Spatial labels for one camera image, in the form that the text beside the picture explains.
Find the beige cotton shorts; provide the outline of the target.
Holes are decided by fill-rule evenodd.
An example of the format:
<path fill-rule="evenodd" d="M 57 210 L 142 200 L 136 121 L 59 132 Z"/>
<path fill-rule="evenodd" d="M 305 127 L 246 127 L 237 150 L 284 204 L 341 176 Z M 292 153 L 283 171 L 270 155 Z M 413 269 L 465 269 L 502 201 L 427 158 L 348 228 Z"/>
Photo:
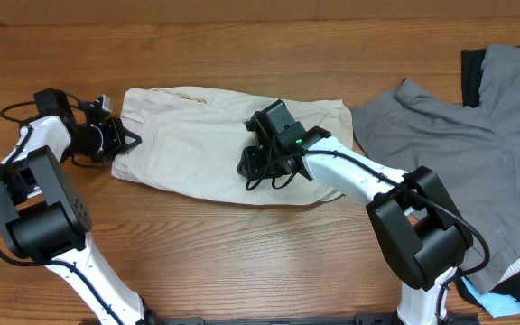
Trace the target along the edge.
<path fill-rule="evenodd" d="M 142 142 L 116 156 L 113 177 L 196 199 L 250 205 L 310 205 L 338 190 L 296 176 L 283 189 L 262 181 L 254 190 L 237 172 L 244 148 L 255 143 L 245 122 L 272 97 L 201 87 L 130 88 L 121 111 L 124 128 Z"/>

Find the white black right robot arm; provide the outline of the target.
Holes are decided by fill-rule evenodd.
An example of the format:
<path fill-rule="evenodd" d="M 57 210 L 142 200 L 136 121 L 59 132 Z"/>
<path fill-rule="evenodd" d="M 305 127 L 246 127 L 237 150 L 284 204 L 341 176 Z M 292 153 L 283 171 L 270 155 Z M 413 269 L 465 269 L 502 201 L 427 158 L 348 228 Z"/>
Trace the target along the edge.
<path fill-rule="evenodd" d="M 447 288 L 473 235 L 432 170 L 405 172 L 373 162 L 319 126 L 305 129 L 282 100 L 254 112 L 245 126 L 256 139 L 237 166 L 247 190 L 264 179 L 300 174 L 366 208 L 382 254 L 402 282 L 401 301 L 393 312 L 359 313 L 354 323 L 479 322 L 476 314 L 445 308 Z"/>

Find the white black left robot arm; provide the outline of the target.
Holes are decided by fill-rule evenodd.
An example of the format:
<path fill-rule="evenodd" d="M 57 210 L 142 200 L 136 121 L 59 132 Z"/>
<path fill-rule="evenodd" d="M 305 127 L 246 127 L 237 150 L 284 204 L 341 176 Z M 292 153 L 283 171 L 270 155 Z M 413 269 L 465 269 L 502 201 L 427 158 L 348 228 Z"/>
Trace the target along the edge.
<path fill-rule="evenodd" d="M 0 259 L 46 267 L 102 324 L 160 323 L 100 253 L 86 202 L 61 167 L 81 154 L 91 167 L 103 168 L 141 137 L 112 115 L 107 95 L 85 101 L 46 88 L 31 103 L 36 115 L 17 122 L 19 141 L 0 162 Z"/>

